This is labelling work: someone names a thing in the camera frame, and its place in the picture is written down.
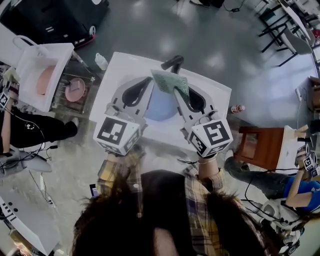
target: bracelet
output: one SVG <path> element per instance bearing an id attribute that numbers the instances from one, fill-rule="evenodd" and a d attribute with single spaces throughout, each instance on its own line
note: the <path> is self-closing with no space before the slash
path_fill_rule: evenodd
<path id="1" fill-rule="evenodd" d="M 215 155 L 214 158 L 211 159 L 211 160 L 208 161 L 208 162 L 199 162 L 199 160 L 198 160 L 198 164 L 199 164 L 199 165 L 205 165 L 205 164 L 210 163 L 210 162 L 212 162 L 212 161 L 214 161 L 214 160 L 216 160 L 216 159 L 217 159 L 217 155 Z"/>

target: person's hair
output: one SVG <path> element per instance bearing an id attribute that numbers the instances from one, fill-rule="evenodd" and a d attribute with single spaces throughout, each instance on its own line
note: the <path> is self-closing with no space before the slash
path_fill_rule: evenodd
<path id="1" fill-rule="evenodd" d="M 278 255 L 268 235 L 237 205 L 234 196 L 212 192 L 207 206 L 217 225 L 220 243 L 229 255 Z M 110 195 L 90 199 L 81 213 L 74 226 L 72 256 L 155 255 L 156 227 L 146 224 L 137 213 L 134 194 L 118 176 Z"/>
<path id="2" fill-rule="evenodd" d="M 240 207 L 234 195 L 213 191 L 208 195 L 207 207 L 217 225 L 220 243 L 231 256 L 279 255 L 282 246 L 277 249 L 270 239 L 281 244 L 279 236 L 272 228 L 264 229 L 258 224 Z"/>

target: jeans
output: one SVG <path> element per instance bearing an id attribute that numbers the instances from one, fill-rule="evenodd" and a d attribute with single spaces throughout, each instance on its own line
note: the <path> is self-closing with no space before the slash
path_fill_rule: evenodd
<path id="1" fill-rule="evenodd" d="M 241 164 L 234 157 L 229 157 L 225 161 L 224 169 L 233 178 L 260 189 L 268 199 L 283 198 L 290 178 L 288 175 L 276 172 L 250 171 L 248 166 L 241 168 Z"/>

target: blue shirt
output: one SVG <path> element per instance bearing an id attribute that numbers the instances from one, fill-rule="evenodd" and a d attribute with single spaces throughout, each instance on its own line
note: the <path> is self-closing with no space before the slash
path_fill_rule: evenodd
<path id="1" fill-rule="evenodd" d="M 288 183 L 285 185 L 284 197 L 288 197 L 292 183 L 295 177 L 290 177 Z M 312 192 L 312 198 L 307 207 L 301 207 L 306 212 L 311 212 L 315 209 L 320 208 L 320 183 L 317 181 L 301 181 L 298 194 Z"/>

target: white table surface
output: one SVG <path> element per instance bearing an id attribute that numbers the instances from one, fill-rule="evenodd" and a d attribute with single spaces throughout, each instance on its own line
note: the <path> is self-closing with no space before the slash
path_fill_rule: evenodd
<path id="1" fill-rule="evenodd" d="M 157 60 L 114 52 L 95 97 L 89 119 L 97 122 L 102 118 L 118 86 L 134 78 L 152 76 L 151 69 L 162 70 L 161 64 L 162 62 Z M 200 86 L 212 97 L 214 108 L 218 110 L 220 116 L 227 116 L 231 95 L 229 87 L 183 68 L 179 75 L 186 77 L 190 84 Z M 165 121 L 159 122 L 146 118 L 146 122 L 148 127 L 144 130 L 143 137 L 195 151 L 180 131 L 185 121 L 178 113 Z"/>
<path id="2" fill-rule="evenodd" d="M 296 169 L 295 160 L 297 156 L 297 151 L 301 148 L 305 142 L 298 141 L 295 136 L 295 129 L 292 129 L 290 126 L 286 125 L 284 127 L 283 139 L 281 145 L 281 151 L 279 155 L 277 169 Z M 276 173 L 281 174 L 294 174 L 298 170 L 276 170 Z"/>
<path id="3" fill-rule="evenodd" d="M 308 38 L 309 40 L 311 40 L 304 24 L 302 23 L 301 19 L 299 18 L 299 16 L 294 12 L 294 10 L 291 9 L 291 7 L 285 7 L 282 2 L 278 1 L 282 7 L 282 9 L 292 18 L 292 20 L 299 26 L 299 28 L 301 29 L 302 33 L 304 34 L 304 36 L 306 38 Z"/>

